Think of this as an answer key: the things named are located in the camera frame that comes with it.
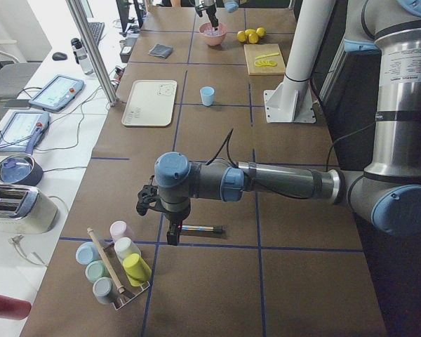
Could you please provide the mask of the black computer mouse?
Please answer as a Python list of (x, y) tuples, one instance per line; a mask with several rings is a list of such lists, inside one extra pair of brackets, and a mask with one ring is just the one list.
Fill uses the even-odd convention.
[(52, 59), (54, 61), (66, 60), (67, 59), (67, 55), (65, 53), (55, 52), (54, 54), (52, 54)]

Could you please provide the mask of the light blue plastic cup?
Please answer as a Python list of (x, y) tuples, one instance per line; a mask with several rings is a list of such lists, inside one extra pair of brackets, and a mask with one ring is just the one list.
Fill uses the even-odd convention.
[(211, 106), (214, 101), (215, 89), (211, 86), (204, 86), (200, 89), (201, 103), (204, 106)]

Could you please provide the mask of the yellow lemon slices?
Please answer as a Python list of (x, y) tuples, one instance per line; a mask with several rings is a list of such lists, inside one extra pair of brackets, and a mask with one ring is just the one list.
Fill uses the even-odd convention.
[(256, 67), (276, 67), (277, 62), (274, 60), (256, 60), (254, 65)]

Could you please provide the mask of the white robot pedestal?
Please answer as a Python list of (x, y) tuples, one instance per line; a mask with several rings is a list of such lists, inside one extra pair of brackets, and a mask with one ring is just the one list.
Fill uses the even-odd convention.
[(269, 123), (314, 123), (314, 66), (334, 8), (340, 1), (303, 1), (283, 81), (264, 91)]

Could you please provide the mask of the yellow lemon one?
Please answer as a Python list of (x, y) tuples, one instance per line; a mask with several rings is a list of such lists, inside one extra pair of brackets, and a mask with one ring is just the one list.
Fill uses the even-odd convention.
[(241, 43), (244, 43), (246, 41), (246, 34), (243, 30), (238, 31), (236, 34), (237, 40)]

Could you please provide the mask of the yellow lemon three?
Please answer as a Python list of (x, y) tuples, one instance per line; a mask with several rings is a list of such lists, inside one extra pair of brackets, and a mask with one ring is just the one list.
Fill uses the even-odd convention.
[(244, 31), (244, 33), (245, 33), (246, 36), (249, 36), (252, 33), (256, 33), (256, 30), (255, 29), (246, 29)]

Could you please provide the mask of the white cup on rack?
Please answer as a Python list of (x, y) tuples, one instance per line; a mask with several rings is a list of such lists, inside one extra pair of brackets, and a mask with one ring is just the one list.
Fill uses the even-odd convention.
[(124, 259), (133, 253), (142, 255), (141, 250), (135, 245), (130, 237), (122, 237), (115, 241), (114, 250), (120, 263), (123, 263)]

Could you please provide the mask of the steel muddler black tip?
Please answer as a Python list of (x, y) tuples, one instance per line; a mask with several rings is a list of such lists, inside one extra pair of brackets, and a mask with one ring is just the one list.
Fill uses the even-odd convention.
[(181, 232), (209, 232), (212, 234), (222, 234), (224, 230), (222, 226), (183, 225)]

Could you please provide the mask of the aluminium frame post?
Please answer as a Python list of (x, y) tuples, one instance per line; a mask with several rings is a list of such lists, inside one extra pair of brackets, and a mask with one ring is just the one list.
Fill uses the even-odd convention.
[(99, 52), (99, 49), (93, 39), (92, 32), (89, 28), (86, 13), (81, 5), (79, 0), (66, 0), (69, 11), (72, 15), (72, 18), (78, 28), (78, 31), (83, 39), (83, 42), (86, 45), (86, 48), (89, 52), (91, 59), (91, 64), (95, 71), (96, 77), (100, 82), (100, 85), (105, 92), (105, 96), (108, 100), (108, 103), (111, 107), (115, 106), (117, 103), (116, 91), (112, 85), (111, 79), (107, 73), (105, 64), (103, 62), (102, 56)]

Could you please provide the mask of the grey folded cloth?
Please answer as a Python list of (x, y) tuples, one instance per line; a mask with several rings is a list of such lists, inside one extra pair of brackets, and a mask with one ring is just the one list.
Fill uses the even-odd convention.
[(149, 55), (166, 59), (172, 52), (173, 48), (171, 46), (156, 44), (149, 50)]

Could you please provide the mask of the pink bowl of ice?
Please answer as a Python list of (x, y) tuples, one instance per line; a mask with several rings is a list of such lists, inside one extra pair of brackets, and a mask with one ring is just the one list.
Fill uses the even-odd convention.
[(199, 27), (199, 34), (207, 46), (219, 46), (225, 40), (227, 26), (220, 23), (217, 28), (214, 28), (210, 22), (207, 22)]

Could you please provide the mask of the pink cup on rack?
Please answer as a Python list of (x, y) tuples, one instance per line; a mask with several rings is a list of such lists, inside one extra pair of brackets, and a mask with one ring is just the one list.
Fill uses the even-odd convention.
[(111, 234), (114, 242), (123, 237), (127, 237), (132, 241), (135, 241), (135, 233), (133, 229), (123, 220), (113, 222), (109, 228), (109, 233)]

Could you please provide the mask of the wooden cutting board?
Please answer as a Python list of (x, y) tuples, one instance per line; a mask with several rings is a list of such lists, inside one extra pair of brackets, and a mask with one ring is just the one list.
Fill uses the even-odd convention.
[(244, 53), (249, 75), (285, 74), (286, 66), (278, 44), (247, 44)]

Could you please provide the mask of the dark box with label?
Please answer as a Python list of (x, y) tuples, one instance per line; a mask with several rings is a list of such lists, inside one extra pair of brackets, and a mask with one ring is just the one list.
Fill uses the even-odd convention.
[(120, 59), (122, 63), (127, 63), (133, 52), (137, 37), (126, 37), (120, 50)]

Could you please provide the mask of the far teach pendant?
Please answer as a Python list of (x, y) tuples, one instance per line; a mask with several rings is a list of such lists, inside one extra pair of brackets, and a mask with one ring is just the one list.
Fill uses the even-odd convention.
[(59, 112), (80, 93), (83, 87), (83, 80), (58, 74), (29, 100), (29, 106), (49, 112)]

